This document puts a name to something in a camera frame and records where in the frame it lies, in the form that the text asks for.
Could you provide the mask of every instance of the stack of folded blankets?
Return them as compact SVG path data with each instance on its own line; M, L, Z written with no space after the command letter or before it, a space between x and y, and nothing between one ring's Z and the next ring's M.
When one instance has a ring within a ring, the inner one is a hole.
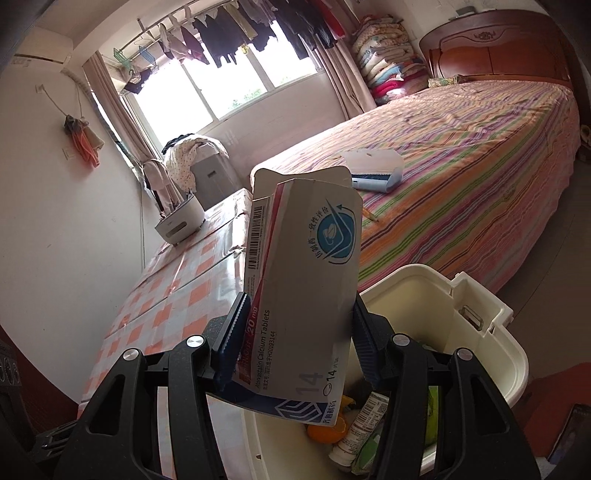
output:
M351 48L377 105L428 87L427 67L400 22L390 16L365 17Z

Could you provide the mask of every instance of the floor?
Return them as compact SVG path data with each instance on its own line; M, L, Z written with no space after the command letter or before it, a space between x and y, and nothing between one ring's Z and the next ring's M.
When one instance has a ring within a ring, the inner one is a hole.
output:
M556 213L498 296L514 310L509 331L533 378L591 362L591 164L575 162Z

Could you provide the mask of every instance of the wooden headboard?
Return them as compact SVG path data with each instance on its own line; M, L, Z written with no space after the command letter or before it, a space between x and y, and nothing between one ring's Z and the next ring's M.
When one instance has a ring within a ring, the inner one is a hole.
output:
M536 80L573 88L564 35L554 21L527 10L494 10L452 20L419 45L431 74L472 80Z

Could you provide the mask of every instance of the cream plastic bin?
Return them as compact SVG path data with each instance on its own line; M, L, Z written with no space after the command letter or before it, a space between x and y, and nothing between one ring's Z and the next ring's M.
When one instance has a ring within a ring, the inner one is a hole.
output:
M468 347L513 406L527 384L528 362L507 331L513 311L466 273L452 281L426 265L406 265L365 290L370 312L385 316L396 332L435 350ZM353 344L348 385L362 376ZM332 446L312 442L301 423L243 411L244 431L255 480L340 480L350 478L329 460ZM433 468L435 447L423 455L421 474Z

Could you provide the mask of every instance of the window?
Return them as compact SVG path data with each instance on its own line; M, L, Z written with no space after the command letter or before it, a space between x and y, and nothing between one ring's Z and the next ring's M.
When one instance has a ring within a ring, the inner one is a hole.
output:
M209 65L170 61L148 79L135 99L160 144L219 123L236 108L318 71L311 58L298 59L276 22L271 28L277 39L271 37L262 52L242 47L236 64L222 59L217 68L206 50Z

